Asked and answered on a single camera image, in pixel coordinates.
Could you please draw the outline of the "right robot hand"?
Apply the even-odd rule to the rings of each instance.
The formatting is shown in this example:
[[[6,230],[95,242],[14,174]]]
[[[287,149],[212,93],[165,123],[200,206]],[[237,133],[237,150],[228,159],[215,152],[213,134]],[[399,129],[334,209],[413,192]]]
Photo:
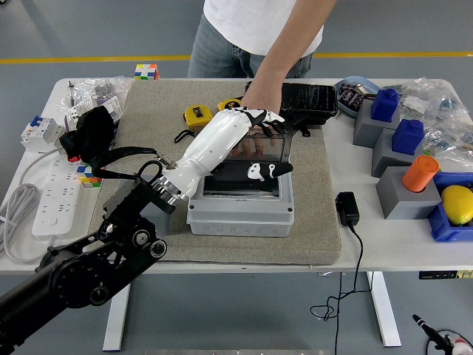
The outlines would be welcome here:
[[[448,329],[437,331],[417,314],[413,314],[412,318],[428,337],[424,350],[426,355],[472,354],[472,342],[467,340],[463,335]]]

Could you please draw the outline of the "person's left hand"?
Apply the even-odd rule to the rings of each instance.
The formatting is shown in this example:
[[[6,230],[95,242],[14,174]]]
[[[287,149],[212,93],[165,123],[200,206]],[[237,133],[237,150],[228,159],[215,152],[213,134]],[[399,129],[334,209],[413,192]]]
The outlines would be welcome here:
[[[250,85],[249,89],[242,98],[242,106],[247,109],[266,109],[278,113],[282,101],[282,86],[275,87],[257,87],[256,82]],[[249,143],[248,139],[244,139],[241,144],[242,154],[246,158],[262,157],[265,140],[262,138],[254,138],[253,144]]]

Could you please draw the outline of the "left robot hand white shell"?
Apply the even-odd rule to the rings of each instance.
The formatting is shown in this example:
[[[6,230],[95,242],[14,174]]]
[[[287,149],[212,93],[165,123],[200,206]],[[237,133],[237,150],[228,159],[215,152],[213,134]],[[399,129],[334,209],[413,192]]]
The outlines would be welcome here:
[[[163,170],[165,182],[181,200],[192,197],[201,178],[208,176],[254,126],[272,126],[283,133],[284,118],[266,109],[237,107],[218,112],[191,142],[172,168]]]

